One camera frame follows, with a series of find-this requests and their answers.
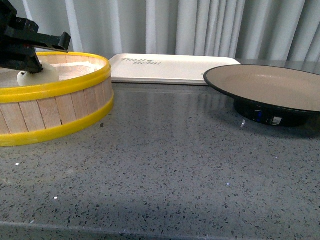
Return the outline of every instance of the speckled stone countertop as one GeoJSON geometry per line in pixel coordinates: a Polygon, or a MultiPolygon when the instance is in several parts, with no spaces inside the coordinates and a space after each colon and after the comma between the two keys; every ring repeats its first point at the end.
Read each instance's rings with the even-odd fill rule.
{"type": "Polygon", "coordinates": [[[0,149],[0,239],[320,239],[320,124],[206,86],[113,84],[97,124],[0,149]]]}

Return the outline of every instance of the dark plate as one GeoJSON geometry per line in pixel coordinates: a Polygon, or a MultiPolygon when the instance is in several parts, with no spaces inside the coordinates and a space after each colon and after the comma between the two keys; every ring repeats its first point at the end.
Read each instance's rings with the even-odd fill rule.
{"type": "Polygon", "coordinates": [[[234,99],[242,116],[272,126],[295,127],[320,115],[320,75],[262,65],[227,65],[204,73],[205,82],[234,99]]]}

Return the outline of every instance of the yellow rim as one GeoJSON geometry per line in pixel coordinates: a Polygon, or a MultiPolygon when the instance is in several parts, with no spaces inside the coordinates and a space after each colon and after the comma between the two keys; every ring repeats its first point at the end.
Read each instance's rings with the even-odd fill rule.
{"type": "Polygon", "coordinates": [[[72,78],[70,80],[47,83],[42,85],[34,85],[34,86],[0,88],[0,104],[46,99],[46,98],[52,98],[56,96],[78,92],[84,89],[91,88],[92,86],[98,85],[99,83],[102,83],[111,75],[110,63],[103,56],[94,55],[90,53],[82,53],[82,52],[69,52],[69,53],[39,52],[37,53],[37,55],[39,56],[70,55],[70,56],[91,57],[91,58],[100,59],[104,61],[105,66],[103,66],[98,71],[87,74],[85,76],[72,78]]]}
{"type": "Polygon", "coordinates": [[[77,121],[67,123],[65,125],[56,126],[44,130],[15,134],[0,134],[0,146],[9,147],[36,144],[74,134],[103,119],[112,110],[113,106],[114,93],[112,92],[110,101],[103,108],[99,109],[91,115],[83,117],[77,121]]]}

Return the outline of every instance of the wooden bowl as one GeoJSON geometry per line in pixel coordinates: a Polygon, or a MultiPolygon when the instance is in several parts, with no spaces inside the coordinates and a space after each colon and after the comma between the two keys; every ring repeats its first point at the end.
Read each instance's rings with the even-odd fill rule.
{"type": "Polygon", "coordinates": [[[59,81],[18,86],[19,71],[0,68],[0,146],[40,143],[87,128],[113,108],[109,61],[88,53],[41,52],[59,81]]]}

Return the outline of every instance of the white curtain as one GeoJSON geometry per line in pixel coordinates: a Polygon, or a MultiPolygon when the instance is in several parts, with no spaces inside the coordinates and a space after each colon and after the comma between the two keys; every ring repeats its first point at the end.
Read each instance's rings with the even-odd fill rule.
{"type": "Polygon", "coordinates": [[[10,0],[71,51],[320,61],[320,0],[10,0]]]}

